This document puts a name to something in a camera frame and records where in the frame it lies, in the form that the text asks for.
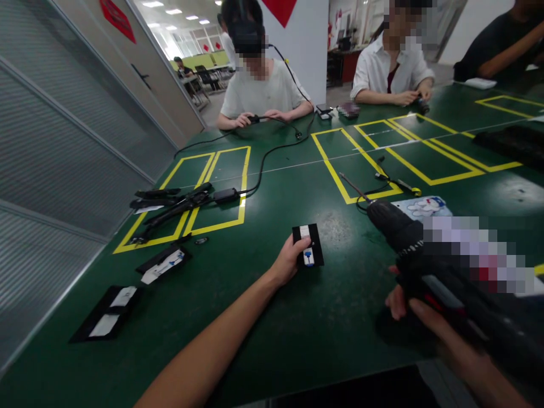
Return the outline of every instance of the white t-shirt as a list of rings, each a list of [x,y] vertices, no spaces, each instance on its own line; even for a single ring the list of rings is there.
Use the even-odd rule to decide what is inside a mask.
[[[227,53],[230,67],[233,70],[236,70],[236,67],[240,66],[240,59],[238,58],[238,54],[236,54],[236,51],[234,50],[234,44],[232,43],[232,40],[229,37],[228,33],[225,33],[224,31],[221,33],[221,41],[223,42],[223,47],[225,48],[225,52]]]
[[[366,47],[357,61],[357,70],[353,79],[351,98],[363,90],[387,94],[387,78],[391,66],[391,55],[384,50],[384,35]],[[401,51],[397,57],[400,64],[391,82],[391,93],[400,94],[415,90],[425,78],[435,77],[429,69],[421,50]]]
[[[285,62],[278,59],[273,61],[274,68],[268,80],[256,80],[246,68],[234,74],[221,108],[223,115],[236,119],[244,112],[258,116],[271,109],[289,112],[306,100],[296,88]],[[293,76],[300,90],[310,99],[294,72]]]

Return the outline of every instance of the green workbench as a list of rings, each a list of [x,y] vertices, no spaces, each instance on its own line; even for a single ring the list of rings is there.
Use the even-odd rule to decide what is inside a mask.
[[[210,405],[240,405],[430,356],[432,349],[401,326],[393,327],[397,332],[388,339],[378,334],[376,316],[395,285],[387,271],[395,256],[356,208],[357,194],[336,174],[345,173],[365,191],[375,189],[382,183],[375,180],[372,163],[385,156],[388,173],[420,188],[423,196],[442,197],[454,215],[531,217],[533,232],[507,238],[516,237],[527,266],[542,264],[534,238],[542,241],[544,176],[471,142],[482,128],[518,123],[544,130],[526,122],[542,114],[541,87],[533,81],[507,90],[439,88],[430,121],[410,114],[410,108],[390,106],[363,106],[352,121],[316,118],[309,140],[269,155],[260,188],[241,203],[186,214],[137,248],[127,240],[141,230],[134,226],[142,220],[131,216],[2,379],[2,406],[132,406],[176,353],[267,270],[291,228],[309,223],[318,225],[325,266],[299,271],[277,294]],[[305,132],[309,121],[295,125]],[[158,186],[189,191],[209,180],[216,191],[251,187],[263,154],[294,141],[289,127],[258,124],[187,150]],[[410,198],[392,188],[383,197]],[[134,269],[189,231],[209,242],[185,244],[193,259],[144,289],[117,339],[68,344],[110,285],[139,285]]]

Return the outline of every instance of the door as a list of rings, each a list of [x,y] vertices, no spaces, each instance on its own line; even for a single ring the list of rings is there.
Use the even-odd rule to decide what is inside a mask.
[[[113,2],[127,17],[136,43],[106,20],[101,0],[52,1],[176,145],[186,145],[205,128],[171,65],[124,0]],[[149,76],[143,81],[138,73]]]

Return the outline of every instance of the red decoration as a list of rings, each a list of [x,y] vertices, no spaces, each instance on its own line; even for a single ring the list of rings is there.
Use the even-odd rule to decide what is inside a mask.
[[[291,14],[293,14],[296,0],[262,0],[262,2],[268,7],[283,28],[286,28]]]
[[[125,37],[136,44],[136,38],[134,37],[129,19],[119,7],[113,4],[112,0],[100,0],[100,6],[102,7],[102,13],[104,13],[106,20],[112,23],[112,26],[117,28]]]

